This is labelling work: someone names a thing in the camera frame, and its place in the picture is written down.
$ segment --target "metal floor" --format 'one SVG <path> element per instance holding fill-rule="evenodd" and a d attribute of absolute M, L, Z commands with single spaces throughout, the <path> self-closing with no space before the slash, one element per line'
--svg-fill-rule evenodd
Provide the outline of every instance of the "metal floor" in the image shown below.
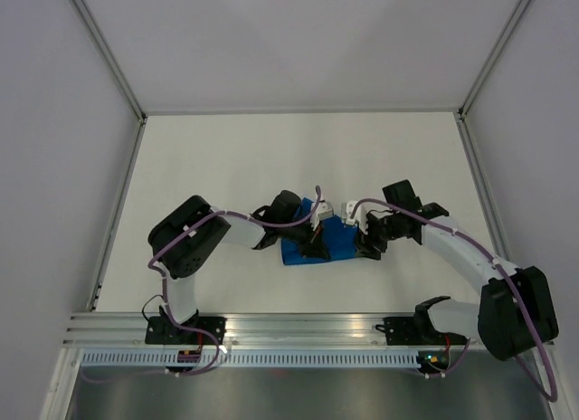
<path fill-rule="evenodd" d="M 87 367 L 90 377 L 134 368 Z M 200 377 L 163 375 L 94 385 L 77 380 L 74 420 L 549 419 L 519 366 L 471 352 L 449 377 L 392 369 L 224 368 Z"/>

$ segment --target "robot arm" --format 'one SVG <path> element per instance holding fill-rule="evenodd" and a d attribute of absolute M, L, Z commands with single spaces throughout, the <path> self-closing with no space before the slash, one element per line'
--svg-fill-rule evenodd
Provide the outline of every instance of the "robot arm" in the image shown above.
<path fill-rule="evenodd" d="M 171 246 L 157 263 L 169 275 L 166 296 L 175 321 L 182 324 L 197 315 L 195 274 L 219 243 L 236 243 L 262 250 L 285 238 L 295 242 L 303 256 L 329 260 L 320 232 L 323 228 L 321 222 L 334 214 L 331 204 L 319 192 L 311 217 L 304 223 L 293 222 L 294 218 L 303 216 L 299 214 L 300 205 L 301 199 L 297 195 L 282 191 L 271 205 L 262 206 L 249 216 L 228 213 L 210 206 L 200 196 L 192 196 L 156 225 L 147 238 L 154 255 L 189 230 L 190 226 L 208 215 L 221 214 Z M 272 224 L 286 226 L 268 226 Z"/>
<path fill-rule="evenodd" d="M 422 223 L 396 211 L 382 218 L 366 211 L 354 213 L 357 202 L 348 202 L 343 206 L 342 217 L 346 224 L 364 226 L 360 227 L 359 242 L 383 252 L 391 240 L 412 238 L 440 255 L 480 296 L 478 304 L 438 297 L 417 305 L 414 323 L 425 339 L 440 333 L 460 334 L 482 341 L 501 360 L 535 346 L 512 291 L 498 273 L 498 265 L 517 286 L 541 340 L 549 341 L 558 335 L 548 283 L 541 271 L 535 267 L 523 270 L 499 257 L 490 262 L 474 243 L 456 234 L 461 229 L 448 211 L 436 203 L 422 205 L 408 180 L 383 191 L 390 205 L 447 228 Z"/>

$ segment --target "metal frame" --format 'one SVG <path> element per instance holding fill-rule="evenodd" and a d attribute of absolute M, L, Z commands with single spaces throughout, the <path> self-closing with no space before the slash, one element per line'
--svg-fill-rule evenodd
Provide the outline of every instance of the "metal frame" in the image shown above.
<path fill-rule="evenodd" d="M 135 93 L 130 88 L 128 84 L 127 78 L 125 74 L 120 69 L 119 63 L 115 58 L 112 50 L 109 47 L 109 44 L 105 40 L 102 31 L 97 24 L 92 12 L 89 9 L 85 0 L 69 0 L 72 4 L 72 7 L 76 11 L 77 15 L 81 19 L 81 22 L 86 29 L 87 34 L 89 35 L 90 39 L 96 46 L 97 50 L 99 51 L 100 57 L 107 65 L 110 74 L 112 75 L 113 80 L 119 87 L 121 94 L 124 96 L 125 100 L 127 101 L 128 106 L 132 109 L 133 113 L 139 120 L 139 122 L 143 122 L 147 115 L 141 108 L 138 103 L 137 97 L 135 97 Z"/>
<path fill-rule="evenodd" d="M 123 93 L 129 107 L 139 120 L 139 129 L 135 138 L 135 144 L 126 167 L 126 174 L 116 199 L 114 214 L 109 223 L 109 230 L 100 252 L 100 265 L 95 275 L 93 294 L 90 296 L 89 308 L 95 305 L 98 298 L 100 283 L 104 277 L 109 261 L 110 251 L 114 242 L 114 235 L 119 225 L 119 219 L 128 192 L 129 182 L 138 155 L 140 141 L 146 126 L 147 114 L 140 107 L 134 92 L 131 90 L 127 79 L 119 67 L 111 49 L 109 48 L 102 32 L 100 31 L 85 0 L 70 0 L 77 11 L 81 22 L 87 29 L 91 40 L 95 43 L 103 61 L 109 67 L 115 82 Z M 479 153 L 472 132 L 468 126 L 467 114 L 477 99 L 485 81 L 492 73 L 498 58 L 504 52 L 508 42 L 517 29 L 520 21 L 533 0 L 518 0 L 511 16 L 502 29 L 500 36 L 493 45 L 486 61 L 484 62 L 476 80 L 473 82 L 464 102 L 454 112 L 460 138 L 469 162 L 470 171 L 477 189 L 480 204 L 483 209 L 489 234 L 495 251 L 501 256 L 508 258 L 508 243 L 505 239 L 504 230 L 500 222 L 494 199 L 485 178 L 483 167 L 480 163 Z M 395 110 L 395 111 L 420 111 L 420 110 Z M 252 111 L 215 111 L 214 113 L 276 113 L 276 112 L 304 112 L 304 110 L 252 110 Z M 337 110 L 307 110 L 307 112 L 339 112 Z M 437 350 L 441 347 L 387 347 L 383 334 L 373 330 L 376 323 L 381 323 L 385 316 L 404 315 L 406 313 L 385 314 L 266 314 L 266 315 L 241 315 L 225 314 L 227 318 L 226 337 L 224 345 L 235 351 L 257 352 L 268 349 L 269 351 L 290 352 L 295 349 L 316 351 L 324 349 L 328 352 L 404 352 L 407 349 Z M 42 418 L 64 418 L 71 399 L 74 382 L 79 365 L 86 349 L 130 349 L 141 352 L 153 352 L 159 347 L 144 345 L 144 331 L 146 323 L 138 313 L 100 313 L 87 312 L 76 313 L 71 316 L 64 341 L 62 353 L 59 358 L 54 377 L 51 382 L 49 394 L 43 408 Z M 548 355 L 551 357 L 556 372 L 558 361 L 556 360 L 555 347 L 547 346 Z M 484 346 L 473 343 L 474 350 L 484 350 Z M 536 368 L 546 384 L 545 371 L 535 355 Z M 565 392 L 561 391 L 561 399 L 558 404 L 549 404 L 549 409 L 555 419 L 571 419 L 573 414 L 568 405 Z"/>
<path fill-rule="evenodd" d="M 151 110 L 148 115 L 160 117 L 177 116 L 183 117 L 188 115 L 270 115 L 270 114 L 348 114 L 353 112 L 455 112 L 456 107 L 448 108 L 271 108 L 266 110 L 260 109 L 239 109 L 239 110 Z"/>
<path fill-rule="evenodd" d="M 84 349 L 82 366 L 183 368 L 192 363 L 206 367 L 214 352 L 203 352 L 195 360 L 181 359 L 181 349 Z M 233 350 L 220 355 L 219 368 L 419 368 L 418 351 L 407 350 L 325 350 L 252 349 Z"/>
<path fill-rule="evenodd" d="M 135 137 L 133 140 L 133 148 L 131 149 L 130 156 L 128 157 L 128 162 L 124 167 L 125 175 L 122 182 L 120 183 L 119 189 L 117 190 L 114 209 L 109 219 L 107 235 L 105 236 L 99 251 L 99 264 L 93 276 L 93 287 L 89 296 L 88 303 L 86 305 L 86 310 L 89 311 L 96 310 L 100 287 L 102 280 L 104 279 L 105 272 L 107 271 L 107 266 L 109 265 L 110 253 L 115 242 L 115 234 L 117 233 L 117 228 L 119 228 L 120 216 L 122 215 L 123 206 L 125 205 L 125 200 L 127 199 L 128 185 L 130 183 L 130 179 L 133 177 L 133 170 L 135 169 L 135 164 L 137 163 L 138 150 L 141 147 L 141 141 L 143 140 L 143 134 L 145 132 L 146 125 L 147 118 L 144 118 L 138 123 L 138 129 L 135 132 Z"/>
<path fill-rule="evenodd" d="M 500 58 L 500 55 L 505 51 L 505 48 L 512 38 L 513 33 L 517 30 L 518 25 L 520 24 L 524 15 L 527 13 L 527 9 L 533 3 L 533 1 L 534 0 L 517 1 L 517 4 L 515 5 L 515 8 L 513 9 L 510 17 L 508 18 L 507 23 L 500 32 L 498 39 L 493 44 L 487 59 L 482 65 L 482 69 L 480 69 L 479 74 L 470 87 L 467 97 L 464 99 L 462 105 L 459 108 L 459 114 L 461 116 L 464 116 L 469 112 L 470 108 L 474 104 L 474 101 L 479 95 L 480 89 L 483 87 L 485 81 L 495 67 L 495 64 L 498 62 L 498 58 Z"/>

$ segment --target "black mounting bracket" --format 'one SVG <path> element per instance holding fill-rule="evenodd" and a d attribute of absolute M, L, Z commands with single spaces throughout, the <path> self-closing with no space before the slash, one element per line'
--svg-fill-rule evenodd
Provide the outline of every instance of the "black mounting bracket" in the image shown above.
<path fill-rule="evenodd" d="M 223 316 L 195 315 L 184 322 L 183 326 L 204 329 L 213 334 L 221 345 L 225 336 L 226 321 L 227 319 Z M 214 342 L 205 334 L 200 335 L 197 332 L 185 331 L 174 327 L 162 309 L 160 316 L 149 318 L 147 334 L 145 335 L 146 345 L 198 345 L 200 341 L 203 345 L 214 345 Z"/>
<path fill-rule="evenodd" d="M 388 346 L 446 346 L 445 334 L 429 334 L 425 337 L 414 322 L 414 316 L 392 316 L 383 319 L 384 325 L 376 329 L 386 335 Z M 446 334 L 452 346 L 463 346 L 467 340 L 459 334 Z"/>

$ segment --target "blue cloth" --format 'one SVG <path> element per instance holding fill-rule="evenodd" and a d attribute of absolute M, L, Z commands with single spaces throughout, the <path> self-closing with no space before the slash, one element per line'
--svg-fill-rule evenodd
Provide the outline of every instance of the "blue cloth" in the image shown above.
<path fill-rule="evenodd" d="M 306 214 L 311 210 L 312 204 L 311 200 L 304 198 L 301 201 L 300 212 Z M 329 261 L 318 258 L 304 258 L 299 254 L 298 246 L 295 243 L 288 239 L 282 239 L 281 260 L 283 264 L 291 266 L 294 264 L 328 263 L 356 257 L 354 238 L 358 231 L 357 227 L 342 224 L 342 220 L 337 215 L 322 221 L 322 227 L 322 240 L 329 250 Z"/>

